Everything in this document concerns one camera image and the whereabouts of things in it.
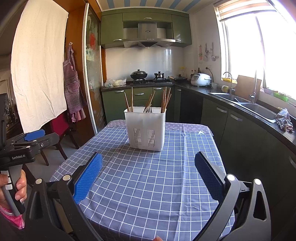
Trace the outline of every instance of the window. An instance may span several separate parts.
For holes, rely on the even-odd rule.
[[[254,77],[257,70],[257,78],[263,80],[265,74],[266,87],[296,99],[296,33],[280,13],[265,5],[266,1],[258,9],[258,2],[263,1],[257,1],[257,9],[248,6],[249,2],[254,7],[254,0],[232,0],[228,9],[224,10],[226,4],[222,10],[216,8],[227,46],[226,71],[237,78]],[[245,4],[234,7],[234,2]],[[243,14],[235,14],[238,8]]]

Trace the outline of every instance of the power cord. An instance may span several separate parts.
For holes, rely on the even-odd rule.
[[[208,67],[206,67],[205,69],[208,69],[208,70],[211,72],[211,74],[212,74],[212,78],[213,78],[213,83],[215,83],[215,82],[214,82],[214,76],[213,76],[212,71],[211,71]]]

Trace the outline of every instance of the blue stripe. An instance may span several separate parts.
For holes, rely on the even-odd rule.
[[[160,7],[163,3],[163,0],[157,0],[155,7]]]
[[[145,7],[146,6],[147,0],[141,0],[140,2],[140,7]]]
[[[124,0],[124,6],[130,7],[131,6],[131,0]]]
[[[115,8],[113,0],[107,0],[109,8]]]
[[[190,8],[192,8],[195,4],[197,4],[200,0],[193,0],[191,3],[189,3],[184,9],[184,12],[187,12]]]
[[[179,4],[179,2],[181,2],[181,0],[174,0],[174,2],[172,3],[172,5],[170,6],[171,9],[175,9],[175,7]]]

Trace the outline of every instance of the pot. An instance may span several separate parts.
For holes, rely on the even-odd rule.
[[[164,79],[165,74],[161,73],[160,71],[158,73],[154,73],[156,79]]]
[[[135,71],[131,74],[131,78],[134,80],[143,80],[147,77],[147,73],[143,70]]]
[[[179,76],[176,76],[176,77],[172,77],[172,76],[169,76],[170,79],[173,79],[173,80],[176,80],[177,82],[181,82],[181,81],[186,81],[187,78],[186,77],[183,77],[182,75],[179,75]]]

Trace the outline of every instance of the white rice cooker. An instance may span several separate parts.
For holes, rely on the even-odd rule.
[[[195,86],[206,86],[210,85],[211,77],[207,74],[194,74],[191,78],[191,84]]]

